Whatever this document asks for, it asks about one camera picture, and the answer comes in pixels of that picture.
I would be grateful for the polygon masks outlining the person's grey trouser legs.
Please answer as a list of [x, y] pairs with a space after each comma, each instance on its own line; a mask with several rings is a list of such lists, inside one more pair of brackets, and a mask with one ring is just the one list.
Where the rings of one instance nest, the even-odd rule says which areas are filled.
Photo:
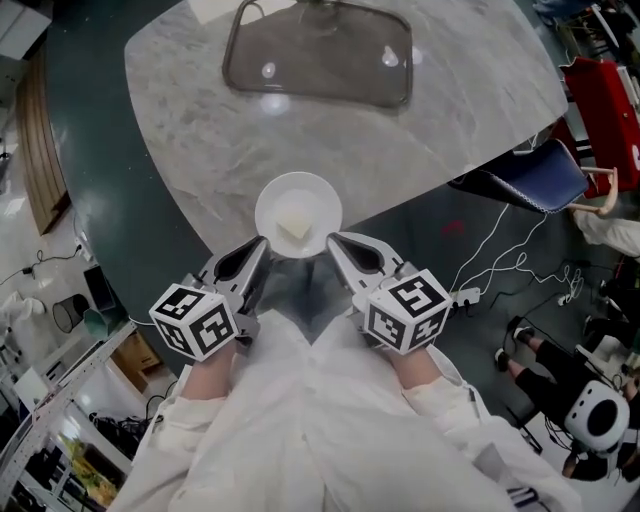
[[256, 311], [275, 310], [291, 320], [313, 344], [329, 323], [352, 305], [351, 293], [327, 254], [273, 263]]

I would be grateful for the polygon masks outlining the person's right forearm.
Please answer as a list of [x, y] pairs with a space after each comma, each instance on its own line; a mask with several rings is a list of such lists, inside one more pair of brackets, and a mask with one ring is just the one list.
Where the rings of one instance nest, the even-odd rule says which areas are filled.
[[467, 441], [472, 431], [489, 421], [490, 414], [477, 390], [435, 347], [404, 356], [390, 353], [389, 359], [409, 405], [449, 439]]

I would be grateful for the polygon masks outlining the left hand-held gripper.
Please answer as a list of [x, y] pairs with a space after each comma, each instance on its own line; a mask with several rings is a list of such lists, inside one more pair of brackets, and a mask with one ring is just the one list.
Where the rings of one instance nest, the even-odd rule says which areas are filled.
[[270, 244], [258, 235], [170, 285], [149, 310], [165, 344], [196, 362], [232, 341], [249, 347], [260, 330], [256, 293], [270, 264]]

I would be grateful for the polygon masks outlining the teal dustpan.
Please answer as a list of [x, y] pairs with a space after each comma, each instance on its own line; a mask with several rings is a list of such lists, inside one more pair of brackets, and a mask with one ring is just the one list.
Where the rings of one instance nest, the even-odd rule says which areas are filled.
[[105, 311], [87, 309], [83, 314], [84, 325], [95, 341], [106, 341], [122, 323], [124, 313], [121, 308]]

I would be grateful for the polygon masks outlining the pale food block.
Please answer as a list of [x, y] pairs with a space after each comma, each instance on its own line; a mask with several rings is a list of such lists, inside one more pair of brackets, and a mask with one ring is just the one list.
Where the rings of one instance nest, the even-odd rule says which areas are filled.
[[280, 232], [294, 240], [303, 240], [313, 222], [307, 211], [300, 205], [282, 205], [275, 214], [275, 223]]

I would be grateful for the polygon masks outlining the brown cardboard box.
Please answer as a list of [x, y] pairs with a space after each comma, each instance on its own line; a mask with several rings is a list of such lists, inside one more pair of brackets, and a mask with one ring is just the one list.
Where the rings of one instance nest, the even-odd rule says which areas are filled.
[[138, 331], [119, 345], [111, 359], [140, 393], [148, 387], [147, 376], [163, 366], [159, 356]]

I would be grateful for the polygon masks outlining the brown wooden slat panel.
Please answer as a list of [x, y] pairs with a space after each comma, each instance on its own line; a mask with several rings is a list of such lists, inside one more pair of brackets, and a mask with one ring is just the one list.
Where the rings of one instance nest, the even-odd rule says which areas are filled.
[[17, 87], [15, 113], [24, 184], [38, 233], [49, 233], [70, 205], [50, 122], [45, 51], [29, 61]]

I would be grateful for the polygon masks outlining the yellow artificial flowers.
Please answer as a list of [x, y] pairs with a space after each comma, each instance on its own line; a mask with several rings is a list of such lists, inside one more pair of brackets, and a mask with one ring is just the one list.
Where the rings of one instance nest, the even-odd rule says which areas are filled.
[[124, 473], [93, 444], [85, 443], [79, 438], [69, 438], [64, 434], [59, 434], [57, 438], [65, 446], [72, 472], [88, 496], [108, 508], [125, 480]]

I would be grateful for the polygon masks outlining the grey marble table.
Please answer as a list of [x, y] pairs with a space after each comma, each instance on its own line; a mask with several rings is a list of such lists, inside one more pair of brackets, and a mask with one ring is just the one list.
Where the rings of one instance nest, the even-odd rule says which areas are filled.
[[352, 226], [525, 142], [568, 104], [515, 0], [358, 0], [413, 32], [413, 94], [398, 113], [243, 94], [222, 65], [241, 0], [182, 0], [125, 48], [135, 116], [181, 211], [214, 252], [252, 238], [260, 192], [293, 171], [328, 181]]

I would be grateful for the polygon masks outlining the black flat panel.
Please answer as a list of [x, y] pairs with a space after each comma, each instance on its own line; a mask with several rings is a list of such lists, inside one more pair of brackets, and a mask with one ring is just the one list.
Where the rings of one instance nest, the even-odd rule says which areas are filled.
[[94, 265], [83, 273], [87, 288], [96, 309], [101, 313], [114, 312], [121, 303], [99, 265]]

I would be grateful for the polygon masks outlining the perforated metal rail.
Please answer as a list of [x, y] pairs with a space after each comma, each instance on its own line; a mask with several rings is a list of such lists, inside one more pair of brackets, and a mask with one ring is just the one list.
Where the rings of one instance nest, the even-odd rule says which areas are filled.
[[63, 412], [93, 372], [104, 365], [135, 330], [132, 322], [126, 322], [108, 339], [97, 341], [35, 406], [0, 453], [0, 484], [9, 484], [10, 467], [16, 465], [19, 458], [28, 461], [44, 438], [49, 419]]

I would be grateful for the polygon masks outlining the dark blue chair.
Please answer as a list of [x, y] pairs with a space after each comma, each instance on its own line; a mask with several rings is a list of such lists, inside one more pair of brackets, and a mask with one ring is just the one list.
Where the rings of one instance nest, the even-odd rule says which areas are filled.
[[534, 150], [505, 153], [448, 185], [530, 211], [555, 214], [586, 192], [589, 181], [566, 146], [549, 139]]

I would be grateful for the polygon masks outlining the red fabric wooden chair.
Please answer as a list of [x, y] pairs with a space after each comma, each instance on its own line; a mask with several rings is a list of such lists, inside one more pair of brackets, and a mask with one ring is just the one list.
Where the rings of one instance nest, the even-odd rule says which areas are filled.
[[586, 173], [584, 197], [604, 200], [572, 209], [603, 217], [620, 193], [640, 190], [640, 86], [625, 67], [609, 60], [577, 57], [560, 70], [586, 130], [583, 141], [567, 131], [563, 141]]

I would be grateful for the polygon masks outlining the white round plate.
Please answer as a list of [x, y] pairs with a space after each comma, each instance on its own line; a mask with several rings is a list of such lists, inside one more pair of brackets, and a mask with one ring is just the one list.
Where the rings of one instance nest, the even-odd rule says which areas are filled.
[[[303, 240], [283, 235], [276, 226], [276, 212], [289, 203], [302, 206], [313, 222]], [[254, 219], [257, 233], [268, 240], [277, 255], [306, 259], [323, 252], [328, 235], [341, 230], [343, 208], [337, 192], [326, 180], [312, 173], [291, 172], [264, 187], [255, 205]]]

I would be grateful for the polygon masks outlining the grey transparent tray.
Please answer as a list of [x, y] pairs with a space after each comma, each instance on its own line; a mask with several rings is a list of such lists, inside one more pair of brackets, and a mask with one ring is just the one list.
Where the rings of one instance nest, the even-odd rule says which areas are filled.
[[222, 64], [241, 92], [398, 109], [411, 97], [413, 38], [400, 15], [350, 0], [243, 0]]

